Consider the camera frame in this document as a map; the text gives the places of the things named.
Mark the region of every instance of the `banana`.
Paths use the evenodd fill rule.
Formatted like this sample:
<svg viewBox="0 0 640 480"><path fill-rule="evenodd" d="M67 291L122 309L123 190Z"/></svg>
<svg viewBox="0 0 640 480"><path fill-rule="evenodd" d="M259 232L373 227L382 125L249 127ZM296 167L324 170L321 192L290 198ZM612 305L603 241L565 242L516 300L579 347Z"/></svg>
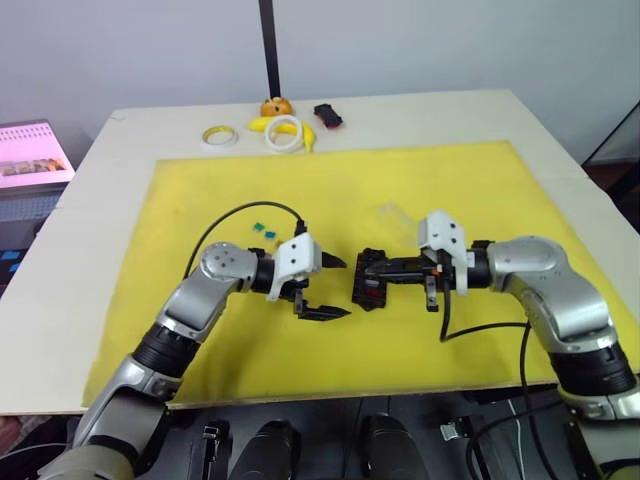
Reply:
<svg viewBox="0 0 640 480"><path fill-rule="evenodd" d="M249 130L254 132L264 132L269 125L269 122L276 117L257 117L249 122ZM296 127L290 123L283 123L276 127L278 133L288 133L291 135L296 134ZM302 138L304 140L304 149L307 153L311 152L313 143L316 141L316 135L306 122L302 122Z"/></svg>

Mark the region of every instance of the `white tape roll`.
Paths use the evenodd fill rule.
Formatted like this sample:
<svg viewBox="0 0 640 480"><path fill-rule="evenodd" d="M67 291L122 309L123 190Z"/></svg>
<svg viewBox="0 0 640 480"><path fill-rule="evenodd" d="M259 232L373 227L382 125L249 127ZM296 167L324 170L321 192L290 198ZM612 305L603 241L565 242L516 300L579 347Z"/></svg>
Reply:
<svg viewBox="0 0 640 480"><path fill-rule="evenodd" d="M283 123L291 123L294 125L296 127L296 136L291 140L291 142L284 145L278 145L274 143L272 135L275 133L275 129L278 125L282 125ZM302 146L302 122L293 115L278 115L269 122L269 125L267 125L267 128L264 131L264 140L267 142L267 145L276 152L293 152Z"/></svg>
<svg viewBox="0 0 640 480"><path fill-rule="evenodd" d="M223 140L222 142L214 142L212 138L213 135L220 132L228 133L229 137L226 140ZM229 127L227 125L216 125L215 127L207 128L202 133L202 146L205 148L218 149L218 148L230 147L231 145L234 145L237 141L238 141L238 132L236 132L232 127Z"/></svg>

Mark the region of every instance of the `orange toy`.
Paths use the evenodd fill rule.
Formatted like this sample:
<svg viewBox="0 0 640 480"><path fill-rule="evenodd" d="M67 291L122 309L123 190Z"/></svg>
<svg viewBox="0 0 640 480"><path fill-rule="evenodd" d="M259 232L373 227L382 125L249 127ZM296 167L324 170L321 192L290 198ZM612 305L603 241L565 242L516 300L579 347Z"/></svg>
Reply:
<svg viewBox="0 0 640 480"><path fill-rule="evenodd" d="M263 117L275 117L276 115L293 115L293 107L289 100L283 97L267 98L260 105L260 115Z"/></svg>

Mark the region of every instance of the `black cable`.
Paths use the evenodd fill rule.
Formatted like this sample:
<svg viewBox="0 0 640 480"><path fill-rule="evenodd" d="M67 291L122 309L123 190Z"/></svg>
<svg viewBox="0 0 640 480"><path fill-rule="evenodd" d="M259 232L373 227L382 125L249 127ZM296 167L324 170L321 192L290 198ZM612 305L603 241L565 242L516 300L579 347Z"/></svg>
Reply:
<svg viewBox="0 0 640 480"><path fill-rule="evenodd" d="M448 340L447 330L451 322L451 285L449 279L442 279L442 296L444 297L444 311L442 312L442 328L440 329L440 341L442 343Z"/></svg>
<svg viewBox="0 0 640 480"><path fill-rule="evenodd" d="M444 310L442 312L442 328L440 329L440 342L448 342L454 338L461 337L468 333L479 332L482 330L488 330L490 328L499 327L526 327L528 324L524 322L498 322L488 323L486 325L478 325L476 327L465 328L458 332L447 333L449 330L449 324L451 323L451 285L446 278L442 280L442 293L444 296Z"/></svg>
<svg viewBox="0 0 640 480"><path fill-rule="evenodd" d="M527 324L524 322L499 322L499 323L487 323L486 325L478 325L477 327L465 328L464 330L460 330L459 332L453 332L445 337L445 341L451 340L457 337L461 337L462 335L466 335L467 333L479 332L481 330L489 330L490 328L500 328L500 327L526 327Z"/></svg>
<svg viewBox="0 0 640 480"><path fill-rule="evenodd" d="M200 247L202 246L202 243L206 240L207 236L211 233L211 231L214 228L216 228L218 225L220 225L220 223L222 223L223 220L225 220L226 218L229 218L231 215L233 215L234 213L239 212L240 210L244 210L245 208L249 208L249 207L259 207L259 206L269 206L269 207L281 208L282 210L285 210L285 211L289 212L291 215L293 215L294 217L296 217L297 221L303 222L302 217L300 215L298 215L298 212L296 212L293 208L288 207L288 206L286 206L286 205L284 205L282 203L278 203L278 202L270 202L270 201L267 201L267 200L259 200L259 201L256 201L256 202L245 203L244 205L240 205L240 206L238 206L236 208L233 208L233 209L229 210L227 213L225 213L224 215L222 215L221 217L219 217L211 225L209 225L209 227L200 236L200 239L198 240L198 243L196 243L196 246L193 248L193 252L191 252L191 256L189 257L189 262L187 262L187 268L185 268L185 270L184 270L184 274L182 275L182 279L184 280L191 273L191 268L193 267L193 261L195 260L196 255L198 254L198 250L200 250Z"/></svg>
<svg viewBox="0 0 640 480"><path fill-rule="evenodd" d="M520 382L522 383L522 396L524 397L524 404L526 412L533 412L533 404L531 402L531 396L529 395L529 385L527 384L526 374L526 356L527 356L527 343L529 341L529 333L531 333L531 324L527 324L522 335L522 344L520 345ZM542 461L544 469L552 480L559 480L556 473L553 471L553 467L549 462L547 454L544 452L542 446L542 440L540 440L540 433L538 432L538 425L533 415L529 415L529 425L531 426L531 436L533 437L533 443L538 451L538 456Z"/></svg>
<svg viewBox="0 0 640 480"><path fill-rule="evenodd" d="M476 473L475 467L473 465L473 450L476 447L477 443L480 441L480 437L485 435L489 430L497 427L498 425L502 425L505 422L513 421L517 418L522 417L531 418L531 416L536 413L542 412L544 410L549 410L550 408L554 408L562 404L563 402L561 400L557 400L547 405L541 405L531 410L525 410L524 412L520 412L516 415L509 415L507 417L499 418L498 420L494 420L493 422L486 424L484 427L478 430L475 435L473 435L473 437L469 440L469 443L467 443L467 448L465 451L465 461L467 463L467 469L469 470L469 475L471 475L471 478L473 480L480 480L480 477Z"/></svg>
<svg viewBox="0 0 640 480"><path fill-rule="evenodd" d="M356 432L358 430L358 420L360 419L360 413L362 412L362 404L364 402L364 398L360 398L360 402L358 403L358 410L356 411L356 416L353 419L353 428L352 428L352 438L355 438ZM344 450L342 453L342 475L344 478L347 475L347 467L349 466L349 458L351 457L351 443L352 439L348 437L345 438Z"/></svg>

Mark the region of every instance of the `pink screen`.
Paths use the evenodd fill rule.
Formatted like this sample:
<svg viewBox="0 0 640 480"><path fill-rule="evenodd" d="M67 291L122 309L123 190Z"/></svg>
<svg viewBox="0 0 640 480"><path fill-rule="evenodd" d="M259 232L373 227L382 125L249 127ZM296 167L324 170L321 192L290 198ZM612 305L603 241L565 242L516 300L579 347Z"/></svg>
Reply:
<svg viewBox="0 0 640 480"><path fill-rule="evenodd" d="M0 188L69 182L73 175L47 122L0 127Z"/></svg>

